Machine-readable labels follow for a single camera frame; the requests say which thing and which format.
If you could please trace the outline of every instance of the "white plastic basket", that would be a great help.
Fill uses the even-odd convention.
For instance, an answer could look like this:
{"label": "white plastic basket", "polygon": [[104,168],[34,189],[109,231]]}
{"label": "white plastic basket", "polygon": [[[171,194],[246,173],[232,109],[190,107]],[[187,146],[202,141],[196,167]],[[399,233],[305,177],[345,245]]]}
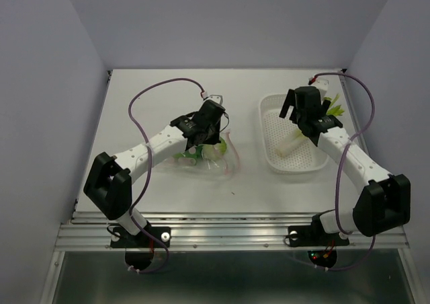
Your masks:
{"label": "white plastic basket", "polygon": [[259,104],[259,118],[265,156],[270,168],[280,174],[294,174],[312,172],[323,168],[329,161],[329,156],[316,148],[310,140],[302,143],[287,157],[280,157],[275,148],[280,141],[297,129],[288,118],[279,117],[286,94],[272,94],[261,99]]}

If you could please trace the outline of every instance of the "white table surface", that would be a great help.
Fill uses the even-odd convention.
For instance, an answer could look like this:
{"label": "white table surface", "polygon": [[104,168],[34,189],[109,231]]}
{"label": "white table surface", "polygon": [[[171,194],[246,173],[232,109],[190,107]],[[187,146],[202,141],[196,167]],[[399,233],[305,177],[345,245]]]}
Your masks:
{"label": "white table surface", "polygon": [[[330,159],[326,167],[311,174],[275,174],[265,160],[258,123],[258,105],[263,96],[306,85],[312,75],[321,71],[335,70],[114,70],[85,178],[99,153],[113,155],[142,142],[127,113],[130,100],[140,90],[166,79],[189,77],[199,81],[209,93],[224,96],[224,107],[231,119],[231,139],[241,157],[241,171],[230,180],[214,181],[156,169],[138,210],[146,213],[317,213],[334,208],[337,165]],[[330,81],[327,96],[341,94],[339,103],[346,112],[339,120],[352,134],[353,121],[341,82],[336,76],[326,79]],[[175,82],[144,94],[134,104],[133,112],[151,137],[172,119],[197,110],[201,102],[199,89],[194,84]],[[143,184],[144,177],[133,185],[135,198]],[[355,205],[357,197],[353,184],[344,175],[341,208]],[[99,212],[97,207],[80,192],[75,217],[94,212]]]}

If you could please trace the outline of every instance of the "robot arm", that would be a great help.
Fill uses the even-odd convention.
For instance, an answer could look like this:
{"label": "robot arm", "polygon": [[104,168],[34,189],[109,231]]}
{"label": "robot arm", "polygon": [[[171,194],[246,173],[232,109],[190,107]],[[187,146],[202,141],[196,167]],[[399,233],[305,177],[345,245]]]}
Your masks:
{"label": "robot arm", "polygon": [[[320,101],[320,92],[313,86],[291,89],[279,117],[285,118],[293,107],[290,120],[315,146],[339,163],[350,137],[336,117],[326,115],[330,102]],[[393,176],[355,144],[346,154],[343,171],[359,193],[355,207],[339,215],[345,230],[370,237],[409,222],[411,184],[404,175]],[[335,212],[327,211],[314,216],[309,227],[290,227],[289,231],[298,234],[290,241],[291,246],[297,247],[326,245],[336,239],[339,228]]]}
{"label": "robot arm", "polygon": [[[109,220],[118,222],[129,234],[137,235],[140,230],[132,222],[129,209],[132,185],[148,169],[148,147],[153,154],[152,164],[156,166],[193,146],[219,143],[220,120],[225,113],[221,104],[222,96],[210,96],[199,111],[172,120],[148,144],[139,144],[113,156],[99,154],[91,166],[84,193]],[[141,227],[147,225],[136,208],[132,216]]]}

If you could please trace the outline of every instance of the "black mounting base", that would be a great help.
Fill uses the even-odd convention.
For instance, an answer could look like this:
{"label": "black mounting base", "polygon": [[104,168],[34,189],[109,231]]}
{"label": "black mounting base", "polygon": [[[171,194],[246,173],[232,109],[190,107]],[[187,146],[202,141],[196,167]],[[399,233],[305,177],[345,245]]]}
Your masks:
{"label": "black mounting base", "polygon": [[134,269],[144,270],[148,268],[153,260],[152,252],[127,252],[124,254],[124,260],[127,265],[133,266]]}
{"label": "black mounting base", "polygon": [[290,247],[326,247],[332,241],[335,242],[337,247],[349,245],[348,239],[341,239],[338,233],[313,233],[312,227],[308,225],[294,225],[288,227],[288,235],[295,235],[297,239],[289,238]]}
{"label": "black mounting base", "polygon": [[321,267],[332,268],[337,262],[337,251],[333,250],[327,252],[326,256],[325,253],[326,252],[324,251],[316,252],[314,250],[311,250],[308,252],[308,256],[313,264],[316,264]]}
{"label": "black mounting base", "polygon": [[[169,241],[162,241],[161,240],[161,234],[164,232],[167,232],[169,235],[171,235],[171,229],[170,227],[153,227],[149,223],[145,227],[145,230],[148,231],[152,236],[156,237],[158,240],[163,242],[167,247],[170,247],[170,240]],[[143,233],[138,233],[137,235],[131,235],[121,226],[114,227],[112,231],[116,235],[121,235],[121,238],[117,241],[110,241],[110,247],[111,248],[149,248],[150,247],[150,239],[144,235]],[[161,246],[154,242],[154,248],[161,248]]]}

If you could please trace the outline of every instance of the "gray wall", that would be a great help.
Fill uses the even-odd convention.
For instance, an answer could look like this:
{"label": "gray wall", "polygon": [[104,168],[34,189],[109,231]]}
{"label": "gray wall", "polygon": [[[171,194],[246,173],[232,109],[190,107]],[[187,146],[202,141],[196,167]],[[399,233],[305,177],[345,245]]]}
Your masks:
{"label": "gray wall", "polygon": [[[429,0],[388,0],[356,54],[349,72],[367,83],[376,116],[365,134],[370,153],[412,182],[412,217],[405,226],[430,298],[430,5]],[[361,123],[369,102],[350,83]]]}
{"label": "gray wall", "polygon": [[37,303],[105,67],[69,0],[0,0],[0,303]]}
{"label": "gray wall", "polygon": [[71,0],[108,67],[346,67],[386,0]]}

